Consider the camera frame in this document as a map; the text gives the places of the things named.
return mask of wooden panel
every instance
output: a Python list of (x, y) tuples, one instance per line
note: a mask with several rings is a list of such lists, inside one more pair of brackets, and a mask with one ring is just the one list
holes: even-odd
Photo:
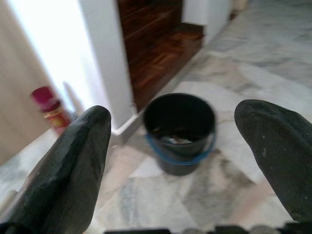
[(199, 33), (172, 33), (131, 64), (132, 88), (139, 111), (201, 48), (202, 37)]
[(29, 94), (46, 74), (5, 1), (0, 1), (0, 164), (49, 126)]
[(120, 18), (147, 6), (148, 0), (118, 0)]
[(121, 20), (129, 62), (169, 34), (181, 18), (182, 5), (148, 6)]

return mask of trash in bucket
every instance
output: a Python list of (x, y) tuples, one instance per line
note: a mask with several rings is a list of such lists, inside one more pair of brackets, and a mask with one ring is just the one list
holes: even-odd
[(144, 112), (144, 125), (158, 164), (176, 176), (194, 171), (215, 140), (213, 110), (207, 102), (189, 94), (156, 98)]

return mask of stair step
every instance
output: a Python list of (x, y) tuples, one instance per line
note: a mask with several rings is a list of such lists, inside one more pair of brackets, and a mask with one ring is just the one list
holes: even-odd
[(137, 58), (155, 40), (170, 33), (181, 19), (182, 5), (150, 5), (121, 20), (128, 61)]
[(130, 65), (135, 103), (141, 110), (201, 48), (201, 33), (173, 32)]
[(148, 6), (148, 0), (118, 0), (120, 18), (124, 18), (133, 12)]

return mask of marble tile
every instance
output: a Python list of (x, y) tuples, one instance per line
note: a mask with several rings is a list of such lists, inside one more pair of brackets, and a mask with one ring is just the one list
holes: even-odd
[(18, 191), (29, 173), (48, 152), (57, 139), (52, 129), (48, 130), (31, 144), (0, 167), (0, 200), (10, 190)]
[(174, 92), (208, 101), (217, 115), (217, 147), (252, 181), (263, 174), (234, 122), (234, 110), (244, 99), (262, 99), (311, 119), (312, 90), (297, 82), (245, 62), (202, 54)]
[(139, 129), (133, 134), (133, 136), (127, 141), (127, 145), (137, 149), (138, 151), (146, 155), (154, 157), (155, 153), (147, 143), (145, 134), (146, 130), (144, 126), (140, 126)]
[(207, 229), (226, 220), (253, 183), (216, 150), (187, 176), (163, 173), (145, 159), (95, 216), (105, 229)]
[(251, 229), (253, 226), (261, 224), (278, 228), (291, 221), (292, 218), (286, 212), (281, 202), (276, 196), (272, 195), (259, 204), (248, 217), (237, 224), (246, 229)]
[(309, 0), (252, 1), (209, 50), (312, 87), (311, 10)]
[(130, 146), (116, 147), (113, 150), (109, 155), (109, 163), (105, 165), (94, 215), (97, 215), (106, 206), (146, 156)]

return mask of white wall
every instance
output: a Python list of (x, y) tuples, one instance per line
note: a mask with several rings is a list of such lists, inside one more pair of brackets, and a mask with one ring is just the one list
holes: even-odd
[[(99, 57), (90, 43), (77, 0), (8, 0), (66, 107), (81, 112), (93, 105), (105, 106), (112, 114), (115, 130), (133, 113), (112, 1), (102, 1), (104, 19), (94, 22), (101, 28), (92, 29), (101, 35), (102, 46), (95, 41)], [(94, 1), (88, 2), (89, 12), (97, 8), (92, 6)]]
[(209, 0), (205, 43), (209, 43), (229, 22), (232, 0)]
[(103, 76), (111, 113), (118, 123), (124, 124), (133, 116), (133, 97), (116, 0), (79, 2)]
[(182, 21), (204, 26), (209, 43), (227, 24), (232, 0), (184, 0)]
[(183, 0), (182, 21), (207, 24), (208, 0)]

